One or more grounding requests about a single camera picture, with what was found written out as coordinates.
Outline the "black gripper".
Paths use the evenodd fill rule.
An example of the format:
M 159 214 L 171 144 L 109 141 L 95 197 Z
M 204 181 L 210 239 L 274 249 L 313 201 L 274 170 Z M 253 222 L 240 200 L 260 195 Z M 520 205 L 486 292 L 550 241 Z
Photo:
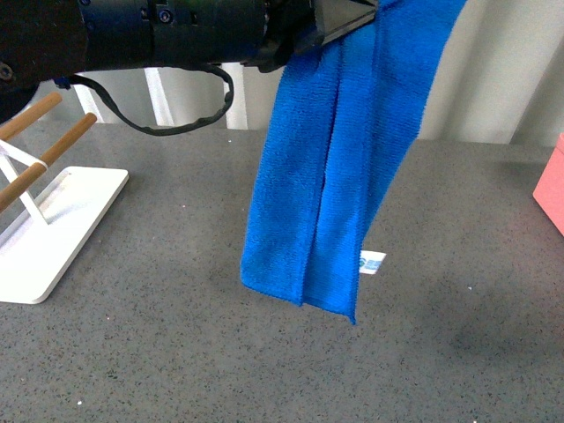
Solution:
M 311 1 L 3 1 L 1 120 L 40 83 L 79 72 L 202 63 L 273 71 L 314 23 Z

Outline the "black gripper finger holding cloth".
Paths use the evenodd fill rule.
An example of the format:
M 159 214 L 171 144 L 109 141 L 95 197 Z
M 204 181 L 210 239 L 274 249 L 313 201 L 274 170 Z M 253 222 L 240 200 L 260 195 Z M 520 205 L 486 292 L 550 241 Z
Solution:
M 315 31 L 313 44 L 325 45 L 375 18 L 377 1 L 319 0 L 313 2 Z

